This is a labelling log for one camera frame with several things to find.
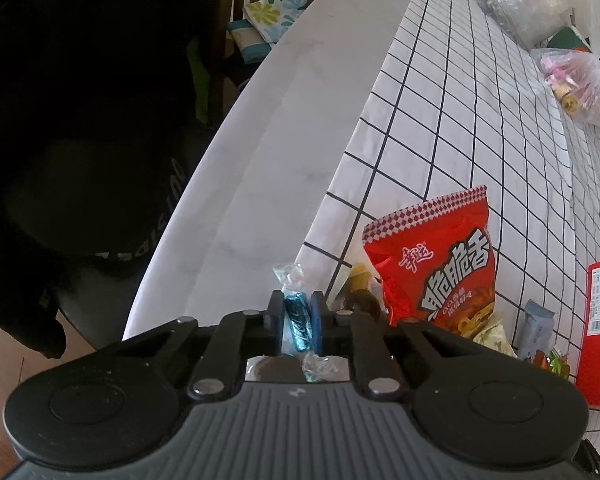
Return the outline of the yellow candy packet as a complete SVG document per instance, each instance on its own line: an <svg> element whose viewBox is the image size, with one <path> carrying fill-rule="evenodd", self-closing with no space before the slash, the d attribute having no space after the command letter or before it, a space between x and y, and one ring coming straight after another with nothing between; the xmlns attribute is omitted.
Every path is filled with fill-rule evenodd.
<svg viewBox="0 0 600 480"><path fill-rule="evenodd" d="M357 263L350 269L349 277L349 292L357 290L366 290L376 294L381 290L381 282L378 281L375 274L366 266L365 263Z"/></svg>

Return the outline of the blue candy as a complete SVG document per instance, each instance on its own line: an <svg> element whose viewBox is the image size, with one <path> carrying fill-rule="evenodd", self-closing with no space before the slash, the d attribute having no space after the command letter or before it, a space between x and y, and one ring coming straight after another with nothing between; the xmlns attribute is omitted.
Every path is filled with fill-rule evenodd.
<svg viewBox="0 0 600 480"><path fill-rule="evenodd" d="M299 263L274 266L285 311L283 354L293 356L308 382L338 382L347 378L339 356L319 356L314 351L311 309L304 290L304 275Z"/></svg>

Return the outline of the red chip snack bag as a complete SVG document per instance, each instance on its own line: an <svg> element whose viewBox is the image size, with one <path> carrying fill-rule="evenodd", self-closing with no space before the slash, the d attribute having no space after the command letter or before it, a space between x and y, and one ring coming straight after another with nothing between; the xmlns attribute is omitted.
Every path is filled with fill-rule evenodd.
<svg viewBox="0 0 600 480"><path fill-rule="evenodd" d="M362 245L379 274L389 324L427 322L472 338L495 306L486 187L439 196L370 222Z"/></svg>

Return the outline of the cream white snack packet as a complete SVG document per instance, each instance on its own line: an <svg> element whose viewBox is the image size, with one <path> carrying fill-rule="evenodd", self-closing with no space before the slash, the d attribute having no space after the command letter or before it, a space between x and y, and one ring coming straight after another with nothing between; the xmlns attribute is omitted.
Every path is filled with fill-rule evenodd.
<svg viewBox="0 0 600 480"><path fill-rule="evenodd" d="M478 334L475 334L472 341L476 344L481 344L483 347L516 359L516 352L510 344L504 330L503 318L503 313L494 312L483 329L480 330Z"/></svg>

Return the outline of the light blue snack packet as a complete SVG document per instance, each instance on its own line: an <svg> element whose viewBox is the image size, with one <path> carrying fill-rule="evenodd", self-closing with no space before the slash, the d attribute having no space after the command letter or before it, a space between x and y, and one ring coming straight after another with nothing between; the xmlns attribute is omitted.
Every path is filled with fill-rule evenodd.
<svg viewBox="0 0 600 480"><path fill-rule="evenodd" d="M533 300L524 305L524 319L518 332L518 358L533 361L539 352L545 354L550 348L555 313Z"/></svg>

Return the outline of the black jacket on chair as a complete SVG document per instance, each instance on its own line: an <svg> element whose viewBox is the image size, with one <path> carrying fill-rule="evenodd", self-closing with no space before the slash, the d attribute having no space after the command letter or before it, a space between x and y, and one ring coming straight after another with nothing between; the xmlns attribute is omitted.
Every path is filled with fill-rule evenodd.
<svg viewBox="0 0 600 480"><path fill-rule="evenodd" d="M0 0L0 329L51 359L84 266L156 249L222 118L232 0Z"/></svg>

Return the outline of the clear bag pink contents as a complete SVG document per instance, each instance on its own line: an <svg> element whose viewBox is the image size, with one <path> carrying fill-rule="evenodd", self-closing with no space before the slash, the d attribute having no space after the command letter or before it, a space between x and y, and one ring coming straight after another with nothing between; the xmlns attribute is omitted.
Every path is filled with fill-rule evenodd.
<svg viewBox="0 0 600 480"><path fill-rule="evenodd" d="M533 49L531 56L562 110L578 124L600 128L600 60L568 49Z"/></svg>

